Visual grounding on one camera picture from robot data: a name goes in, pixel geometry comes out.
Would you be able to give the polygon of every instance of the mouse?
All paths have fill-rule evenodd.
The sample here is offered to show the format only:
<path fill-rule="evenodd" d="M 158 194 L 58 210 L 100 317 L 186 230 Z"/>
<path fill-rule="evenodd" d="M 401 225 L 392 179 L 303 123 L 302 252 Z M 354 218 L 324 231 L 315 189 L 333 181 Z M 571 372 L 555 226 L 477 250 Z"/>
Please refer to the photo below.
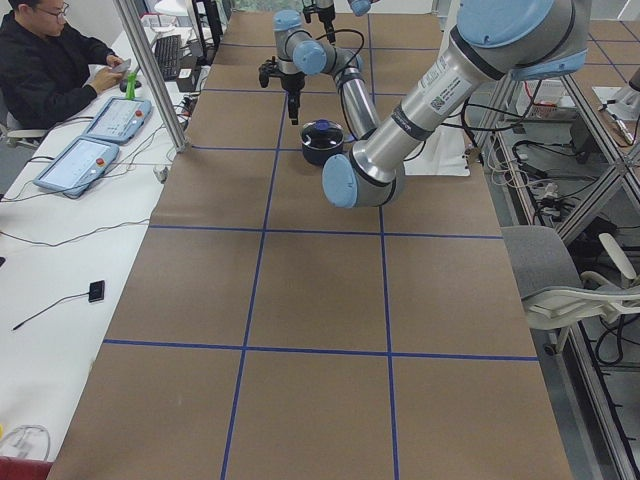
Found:
<path fill-rule="evenodd" d="M 142 86 L 142 84 L 140 83 L 140 81 L 136 80 L 135 88 L 140 88 L 141 86 Z M 120 80 L 120 91 L 121 92 L 126 92 L 127 91 L 127 79 L 126 78 Z"/>

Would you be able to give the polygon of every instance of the red object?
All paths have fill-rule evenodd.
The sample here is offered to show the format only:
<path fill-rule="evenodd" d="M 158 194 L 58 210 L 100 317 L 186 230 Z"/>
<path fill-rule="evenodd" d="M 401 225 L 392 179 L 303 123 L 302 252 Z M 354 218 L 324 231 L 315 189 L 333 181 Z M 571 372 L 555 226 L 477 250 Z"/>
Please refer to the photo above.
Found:
<path fill-rule="evenodd" d="M 0 457 L 0 480 L 46 480 L 51 462 Z"/>

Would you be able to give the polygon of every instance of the glasses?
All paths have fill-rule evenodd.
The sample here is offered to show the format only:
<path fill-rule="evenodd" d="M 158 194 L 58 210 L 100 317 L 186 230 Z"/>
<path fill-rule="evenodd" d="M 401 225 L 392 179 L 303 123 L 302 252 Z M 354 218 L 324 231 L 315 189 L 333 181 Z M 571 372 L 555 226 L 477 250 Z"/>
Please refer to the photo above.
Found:
<path fill-rule="evenodd" d="M 58 13 L 52 13 L 52 12 L 47 12 L 46 10 L 42 10 L 41 8 L 38 8 L 38 6 L 36 5 L 36 8 L 38 10 L 40 10 L 41 12 L 44 12 L 48 15 L 53 15 L 54 17 L 56 17 L 58 19 L 59 22 L 64 22 L 66 16 L 67 16 L 67 12 L 69 11 L 69 4 L 67 2 L 62 4 L 62 9 L 58 12 Z"/>

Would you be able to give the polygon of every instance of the smartphone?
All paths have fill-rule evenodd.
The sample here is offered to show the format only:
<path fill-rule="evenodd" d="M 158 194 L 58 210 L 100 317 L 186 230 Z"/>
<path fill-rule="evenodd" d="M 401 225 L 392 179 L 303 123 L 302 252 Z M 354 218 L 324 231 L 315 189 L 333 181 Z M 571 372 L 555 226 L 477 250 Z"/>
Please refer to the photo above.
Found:
<path fill-rule="evenodd" d="M 131 66 L 131 59 L 127 59 L 124 62 L 122 62 L 120 65 L 116 65 L 115 67 L 113 67 L 111 69 L 111 73 L 124 73 L 127 70 L 129 70 L 129 67 Z"/>

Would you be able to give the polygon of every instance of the man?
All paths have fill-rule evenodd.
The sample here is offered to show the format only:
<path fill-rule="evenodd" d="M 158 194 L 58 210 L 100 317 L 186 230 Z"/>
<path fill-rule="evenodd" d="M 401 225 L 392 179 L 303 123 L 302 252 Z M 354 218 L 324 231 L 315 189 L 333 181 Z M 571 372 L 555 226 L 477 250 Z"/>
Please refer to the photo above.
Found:
<path fill-rule="evenodd" d="M 0 90 L 22 128 L 48 129 L 118 84 L 108 67 L 88 84 L 90 64 L 122 63 L 111 49 L 66 23 L 63 0 L 9 0 L 0 26 Z"/>

